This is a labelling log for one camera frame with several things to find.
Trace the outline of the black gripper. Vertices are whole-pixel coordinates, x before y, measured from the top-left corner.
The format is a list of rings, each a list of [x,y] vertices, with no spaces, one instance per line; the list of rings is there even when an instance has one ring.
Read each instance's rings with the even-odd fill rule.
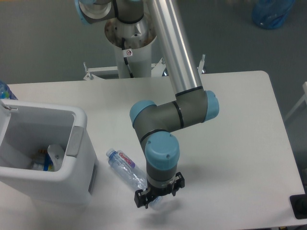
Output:
[[[139,189],[135,191],[134,202],[137,208],[149,207],[149,204],[154,200],[154,197],[166,196],[171,194],[175,196],[177,191],[185,187],[185,179],[181,172],[177,172],[175,175],[175,181],[152,183],[147,181],[147,188],[145,190]]]

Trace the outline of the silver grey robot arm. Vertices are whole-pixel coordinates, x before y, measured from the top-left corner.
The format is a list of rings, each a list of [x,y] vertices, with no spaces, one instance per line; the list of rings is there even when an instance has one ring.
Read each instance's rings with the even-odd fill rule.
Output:
[[[212,91],[203,89],[174,0],[77,0],[85,24],[104,21],[105,35],[115,50],[120,78],[151,75],[151,44],[159,39],[175,100],[156,105],[134,104],[130,119],[146,159],[147,187],[135,192],[137,207],[184,187],[177,171],[179,143],[174,131],[211,120],[219,114]]]

